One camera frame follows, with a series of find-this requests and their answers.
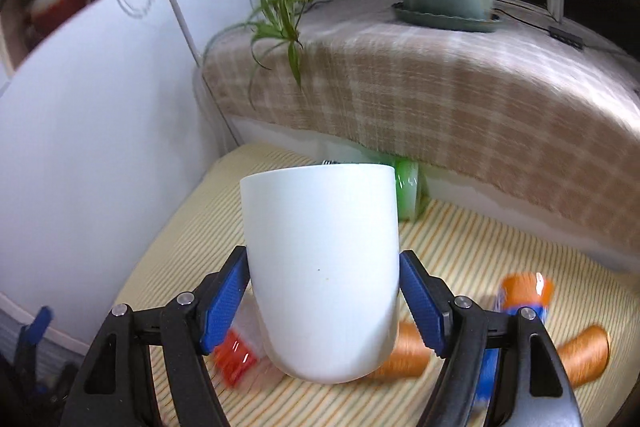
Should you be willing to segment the dark green pot saucer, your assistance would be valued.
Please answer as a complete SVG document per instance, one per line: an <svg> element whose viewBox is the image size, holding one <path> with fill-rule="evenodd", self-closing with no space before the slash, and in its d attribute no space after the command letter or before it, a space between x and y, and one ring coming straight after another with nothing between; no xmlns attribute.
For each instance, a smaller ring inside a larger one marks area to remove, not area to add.
<svg viewBox="0 0 640 427"><path fill-rule="evenodd" d="M442 30L466 31L466 32L495 32L502 23L502 19L494 14L489 20L476 20L475 18L436 15L407 10L401 2L392 5L393 12L398 20L411 25L436 28Z"/></svg>

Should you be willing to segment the large copper metal cup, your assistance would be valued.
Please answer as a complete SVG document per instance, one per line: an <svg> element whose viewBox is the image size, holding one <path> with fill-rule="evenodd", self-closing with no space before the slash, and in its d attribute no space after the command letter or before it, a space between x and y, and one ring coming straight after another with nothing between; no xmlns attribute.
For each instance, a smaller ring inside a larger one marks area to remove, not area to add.
<svg viewBox="0 0 640 427"><path fill-rule="evenodd" d="M432 350L424 345L416 324L400 321L390 356L368 378L376 381L420 378L431 358Z"/></svg>

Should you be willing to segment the beige plaid blanket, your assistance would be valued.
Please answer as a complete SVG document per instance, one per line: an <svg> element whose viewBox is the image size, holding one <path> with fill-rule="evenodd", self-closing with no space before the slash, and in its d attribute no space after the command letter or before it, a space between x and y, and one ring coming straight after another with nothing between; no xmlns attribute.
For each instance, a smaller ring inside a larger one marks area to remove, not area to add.
<svg viewBox="0 0 640 427"><path fill-rule="evenodd" d="M618 58L515 20L489 34L408 25L393 0L312 8L299 76L252 37L231 31L205 55L227 114L416 158L638 247L639 80Z"/></svg>

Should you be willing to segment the green plastic bottle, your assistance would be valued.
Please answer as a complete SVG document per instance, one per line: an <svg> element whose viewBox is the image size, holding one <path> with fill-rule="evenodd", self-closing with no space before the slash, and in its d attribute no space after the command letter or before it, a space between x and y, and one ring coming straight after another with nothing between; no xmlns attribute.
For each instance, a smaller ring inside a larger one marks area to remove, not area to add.
<svg viewBox="0 0 640 427"><path fill-rule="evenodd" d="M428 199L426 174L420 162L397 155L364 150L358 159L323 158L321 165L336 164L380 164L394 169L396 185L397 217L400 222L414 222L424 209Z"/></svg>

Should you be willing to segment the white ceramic cup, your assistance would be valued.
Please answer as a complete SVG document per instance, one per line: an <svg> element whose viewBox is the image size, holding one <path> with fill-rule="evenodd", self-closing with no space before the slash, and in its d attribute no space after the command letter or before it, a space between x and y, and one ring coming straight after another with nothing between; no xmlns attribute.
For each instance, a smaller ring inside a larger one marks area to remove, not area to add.
<svg viewBox="0 0 640 427"><path fill-rule="evenodd" d="M398 323L395 173L378 164L285 168L240 182L258 324L282 372L318 384L372 373Z"/></svg>

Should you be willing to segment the blue label water bottle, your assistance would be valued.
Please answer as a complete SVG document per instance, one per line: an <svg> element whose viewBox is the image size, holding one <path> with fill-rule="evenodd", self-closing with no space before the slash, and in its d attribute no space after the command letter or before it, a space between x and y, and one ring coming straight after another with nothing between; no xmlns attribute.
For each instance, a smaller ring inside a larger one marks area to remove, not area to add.
<svg viewBox="0 0 640 427"><path fill-rule="evenodd" d="M527 307L533 309L541 321L546 321L548 309L554 294L554 283L540 272L509 274L499 286L494 310L514 315ZM495 387L499 351L487 349L484 352L480 380L476 386L474 409L483 410L488 406Z"/></svg>

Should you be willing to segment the small copper metal cup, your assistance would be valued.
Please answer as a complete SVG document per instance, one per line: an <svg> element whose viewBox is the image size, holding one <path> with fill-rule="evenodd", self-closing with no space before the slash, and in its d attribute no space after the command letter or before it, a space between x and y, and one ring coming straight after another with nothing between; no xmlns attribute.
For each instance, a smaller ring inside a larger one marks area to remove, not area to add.
<svg viewBox="0 0 640 427"><path fill-rule="evenodd" d="M592 324L558 348L565 373L573 389L599 379L608 367L611 340L608 332Z"/></svg>

